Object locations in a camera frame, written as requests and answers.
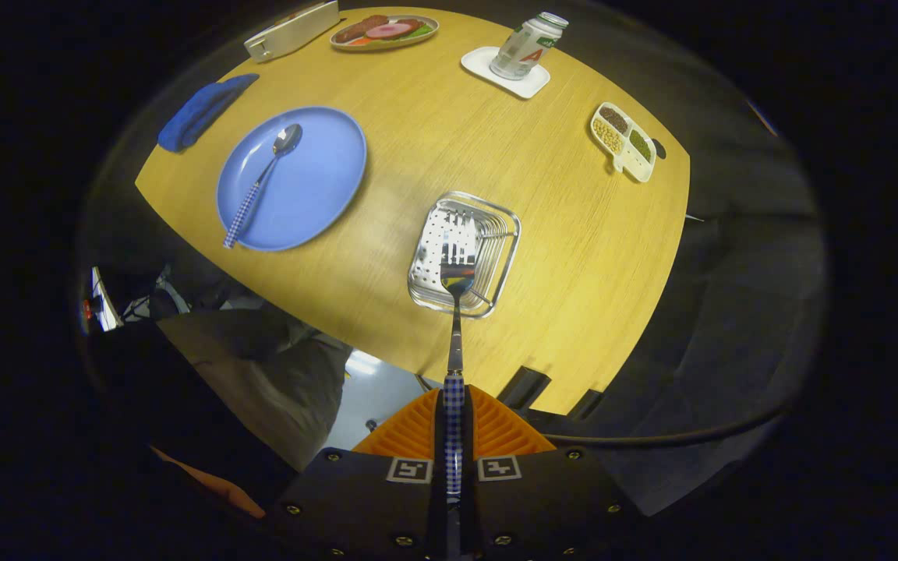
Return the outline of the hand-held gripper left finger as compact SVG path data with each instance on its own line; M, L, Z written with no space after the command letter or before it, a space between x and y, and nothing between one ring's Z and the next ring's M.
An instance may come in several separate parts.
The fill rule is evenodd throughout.
M299 560L444 560L442 392L429 390L352 450L327 447L267 518Z

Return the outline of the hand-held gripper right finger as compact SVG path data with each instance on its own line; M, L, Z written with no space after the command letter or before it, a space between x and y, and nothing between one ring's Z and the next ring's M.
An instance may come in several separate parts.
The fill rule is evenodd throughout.
M549 443L471 386L463 443L461 548L474 560L619 559L644 527L594 453Z

